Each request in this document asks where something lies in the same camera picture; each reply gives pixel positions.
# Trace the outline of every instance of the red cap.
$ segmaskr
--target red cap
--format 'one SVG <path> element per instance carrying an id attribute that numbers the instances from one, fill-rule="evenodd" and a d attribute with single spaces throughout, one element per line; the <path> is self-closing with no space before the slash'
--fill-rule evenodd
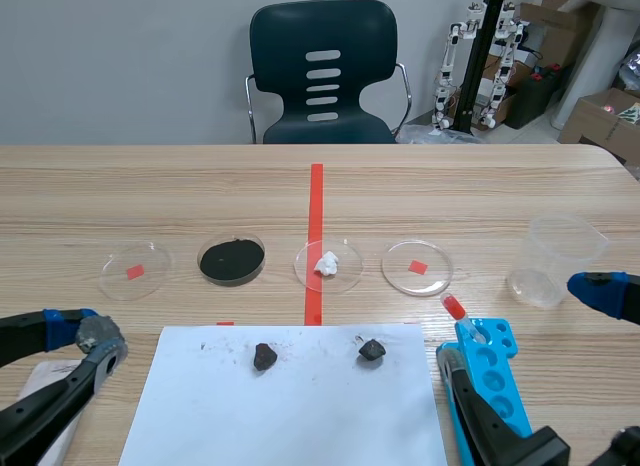
<path id="1" fill-rule="evenodd" d="M 440 302 L 456 321 L 461 320 L 467 314 L 460 302 L 449 293 L 444 293 L 440 296 Z"/>

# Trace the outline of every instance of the wooden table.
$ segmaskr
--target wooden table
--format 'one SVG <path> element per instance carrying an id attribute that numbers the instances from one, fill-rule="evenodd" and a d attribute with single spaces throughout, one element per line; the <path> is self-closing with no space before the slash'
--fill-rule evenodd
<path id="1" fill-rule="evenodd" d="M 163 326 L 302 324 L 304 289 L 292 265 L 306 241 L 312 162 L 325 164 L 325 238 L 348 238 L 366 258 L 355 288 L 325 295 L 325 324 L 422 324 L 450 465 L 458 455 L 434 350 L 454 339 L 453 325 L 437 299 L 403 295 L 385 281 L 381 254 L 402 238 L 450 253 L 450 291 L 472 315 L 511 322 L 520 347 L 512 368 L 531 423 L 552 426 L 572 446 L 572 464 L 640 423 L 640 328 L 575 299 L 553 311 L 525 306 L 504 284 L 528 221 L 553 211 L 578 214 L 615 241 L 602 268 L 640 272 L 640 186 L 599 148 L 1 147 L 2 315 L 90 307 L 111 315 L 129 342 L 129 358 L 85 410 L 65 464 L 118 463 Z M 203 243 L 230 231 L 258 235 L 267 249 L 262 274 L 236 289 L 206 282 L 196 266 Z M 98 289 L 103 258 L 79 271 L 88 256 L 69 242 L 130 239 L 164 245 L 173 269 L 155 293 L 115 302 Z M 14 274 L 27 261 L 34 270 Z M 3 405 L 42 359 L 3 369 Z"/>

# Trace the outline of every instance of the white wall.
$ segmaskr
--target white wall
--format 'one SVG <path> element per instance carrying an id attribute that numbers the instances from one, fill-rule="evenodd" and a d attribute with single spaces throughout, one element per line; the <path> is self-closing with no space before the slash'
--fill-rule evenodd
<path id="1" fill-rule="evenodd" d="M 247 143 L 249 22 L 288 1 L 301 0 L 0 0 L 0 143 Z M 381 1 L 398 20 L 416 117 L 432 107 L 448 24 L 480 0 Z M 263 131 L 281 102 L 256 93 L 255 103 Z M 395 126 L 399 75 L 362 103 Z"/>

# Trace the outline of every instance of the chair backrest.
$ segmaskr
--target chair backrest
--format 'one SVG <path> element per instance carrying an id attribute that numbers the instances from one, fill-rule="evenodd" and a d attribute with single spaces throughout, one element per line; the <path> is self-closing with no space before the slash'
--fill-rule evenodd
<path id="1" fill-rule="evenodd" d="M 280 95 L 283 118 L 298 120 L 319 113 L 364 113 L 361 91 L 393 75 L 398 49 L 393 12 L 374 0 L 267 6 L 254 15 L 250 39 L 257 88 Z M 327 97 L 337 101 L 307 104 Z"/>

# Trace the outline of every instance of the black substance in petri dish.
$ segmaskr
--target black substance in petri dish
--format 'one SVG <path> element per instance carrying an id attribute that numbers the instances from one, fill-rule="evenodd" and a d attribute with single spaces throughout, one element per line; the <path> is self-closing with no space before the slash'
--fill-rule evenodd
<path id="1" fill-rule="evenodd" d="M 236 239 L 209 248 L 200 260 L 200 271 L 211 282 L 239 286 L 260 274 L 264 249 L 250 239 Z"/>

